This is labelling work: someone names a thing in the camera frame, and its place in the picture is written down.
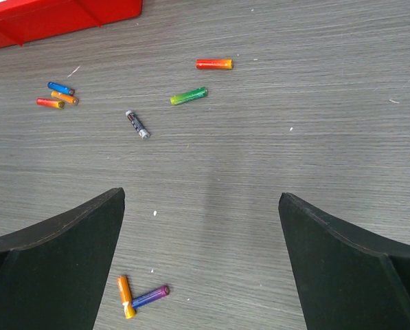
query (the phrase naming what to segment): white debris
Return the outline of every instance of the white debris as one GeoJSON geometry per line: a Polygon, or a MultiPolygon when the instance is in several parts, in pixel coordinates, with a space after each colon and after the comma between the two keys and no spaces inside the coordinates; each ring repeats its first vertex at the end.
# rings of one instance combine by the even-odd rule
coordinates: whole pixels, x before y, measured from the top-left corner
{"type": "Polygon", "coordinates": [[[75,72],[77,72],[80,67],[81,67],[81,65],[79,65],[76,69],[74,69],[74,70],[72,71],[72,73],[69,74],[67,77],[70,77],[72,74],[74,74],[75,72]]]}

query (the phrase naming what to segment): green battery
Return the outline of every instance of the green battery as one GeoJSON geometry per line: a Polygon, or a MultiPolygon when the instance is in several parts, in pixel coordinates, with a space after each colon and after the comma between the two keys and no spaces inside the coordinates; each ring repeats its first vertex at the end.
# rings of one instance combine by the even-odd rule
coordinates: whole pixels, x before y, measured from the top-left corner
{"type": "Polygon", "coordinates": [[[207,95],[206,87],[195,89],[194,91],[188,91],[183,94],[175,95],[171,97],[172,105],[180,105],[182,103],[195,100],[196,98],[204,98],[207,95]]]}

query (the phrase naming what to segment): silver battery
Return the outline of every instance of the silver battery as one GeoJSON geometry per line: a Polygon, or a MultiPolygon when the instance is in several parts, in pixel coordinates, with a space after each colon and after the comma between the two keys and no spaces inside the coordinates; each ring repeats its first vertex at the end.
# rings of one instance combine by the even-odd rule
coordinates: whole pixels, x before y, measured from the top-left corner
{"type": "Polygon", "coordinates": [[[136,132],[139,134],[139,136],[143,139],[147,139],[150,137],[149,132],[144,128],[142,123],[137,119],[136,115],[133,113],[133,111],[128,110],[126,113],[126,116],[128,120],[131,121],[131,124],[135,128],[136,132]]]}

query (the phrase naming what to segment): black plastic part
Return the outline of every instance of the black plastic part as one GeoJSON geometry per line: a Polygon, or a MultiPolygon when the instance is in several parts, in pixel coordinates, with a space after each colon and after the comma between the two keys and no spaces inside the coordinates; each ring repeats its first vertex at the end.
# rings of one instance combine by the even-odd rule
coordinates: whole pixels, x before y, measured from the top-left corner
{"type": "Polygon", "coordinates": [[[0,237],[0,329],[92,329],[124,217],[124,190],[0,237]]]}
{"type": "Polygon", "coordinates": [[[279,212],[308,330],[410,329],[410,245],[292,194],[279,212]]]}

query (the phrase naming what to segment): gradient battery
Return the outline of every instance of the gradient battery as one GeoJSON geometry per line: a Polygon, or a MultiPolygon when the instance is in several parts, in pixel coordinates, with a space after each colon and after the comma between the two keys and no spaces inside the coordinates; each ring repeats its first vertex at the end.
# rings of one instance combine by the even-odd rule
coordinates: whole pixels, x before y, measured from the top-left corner
{"type": "Polygon", "coordinates": [[[37,98],[37,104],[43,105],[44,107],[52,107],[57,109],[63,109],[65,103],[63,101],[49,100],[47,98],[37,98]]]}
{"type": "Polygon", "coordinates": [[[206,87],[195,89],[194,91],[188,91],[183,94],[175,95],[171,97],[172,105],[181,105],[182,103],[196,100],[197,98],[204,98],[207,95],[206,87]]]}
{"type": "Polygon", "coordinates": [[[144,128],[139,119],[137,119],[136,115],[131,110],[128,110],[125,115],[127,116],[128,120],[130,120],[131,124],[141,138],[148,139],[150,137],[149,132],[144,128]]]}
{"type": "Polygon", "coordinates": [[[47,83],[47,87],[53,89],[54,91],[57,91],[58,93],[63,93],[70,96],[73,96],[75,94],[75,89],[58,84],[57,82],[49,81],[47,83]]]}
{"type": "Polygon", "coordinates": [[[144,294],[143,296],[133,299],[132,307],[133,309],[138,309],[144,305],[152,303],[155,300],[166,297],[168,294],[170,294],[170,288],[167,285],[164,285],[156,290],[144,294]]]}
{"type": "Polygon", "coordinates": [[[234,61],[228,58],[210,60],[200,59],[196,61],[196,68],[232,70],[234,68],[234,61]]]}

